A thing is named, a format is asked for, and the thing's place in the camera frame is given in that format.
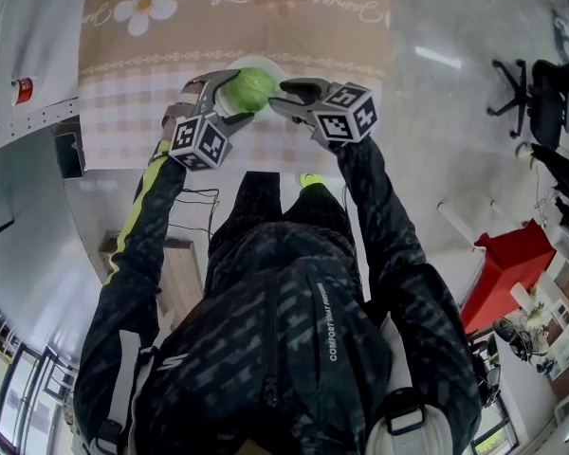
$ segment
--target green ball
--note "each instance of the green ball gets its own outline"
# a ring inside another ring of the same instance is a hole
[[[245,67],[223,87],[224,98],[235,113],[257,113],[274,96],[276,82],[263,69]]]

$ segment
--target patterned jacket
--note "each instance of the patterned jacket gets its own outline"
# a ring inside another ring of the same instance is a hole
[[[331,230],[267,223],[221,246],[204,299],[164,342],[138,400],[139,454],[235,453],[247,438],[273,454],[364,453],[390,376],[378,331],[388,312],[413,385],[447,416],[454,453],[468,445],[478,388],[450,292],[426,263],[375,143],[343,147],[338,161],[358,206],[372,301],[363,302],[353,247]],[[142,347],[156,336],[169,211],[184,180],[170,158],[152,161],[119,237],[75,390],[87,440],[109,411],[119,330],[139,333]]]

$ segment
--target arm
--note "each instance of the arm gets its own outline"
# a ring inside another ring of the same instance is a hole
[[[166,140],[158,144],[139,182],[84,341],[74,408],[86,440],[95,438],[110,409],[121,357],[119,331],[138,333],[141,347],[148,347],[158,332],[156,294],[169,212],[186,176],[183,167],[164,155],[169,145]]]
[[[375,143],[341,147],[338,162],[352,198],[369,264],[374,307],[392,313],[407,353],[413,385],[447,416],[454,453],[480,423],[478,387],[468,341],[453,298],[415,235]]]

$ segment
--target person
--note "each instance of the person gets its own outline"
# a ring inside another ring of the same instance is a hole
[[[280,176],[248,172],[211,238],[204,298],[151,348],[169,212],[186,179],[166,155],[173,132],[168,119],[83,345],[74,406],[84,439],[107,439],[115,426],[114,451],[122,448],[127,430],[105,420],[128,331],[155,366],[130,408],[139,455],[236,453],[247,439],[274,455],[374,453],[372,431],[393,404],[395,347],[383,334],[391,319],[415,406],[444,413],[450,453],[461,454],[481,419],[468,342],[370,137],[336,151],[358,207],[370,301],[348,215],[320,178],[306,176],[283,213]]]

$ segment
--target black chair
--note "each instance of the black chair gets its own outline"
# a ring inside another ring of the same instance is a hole
[[[517,61],[521,76],[517,81],[500,61],[493,61],[493,67],[501,69],[514,90],[514,98],[499,110],[488,107],[490,116],[499,117],[514,108],[519,108],[516,131],[510,136],[517,138],[523,131],[524,112],[527,110],[531,120],[531,133],[535,139],[549,150],[557,150],[561,128],[569,132],[569,64],[555,65],[547,61],[533,64],[531,75],[533,84],[527,86],[526,64]]]

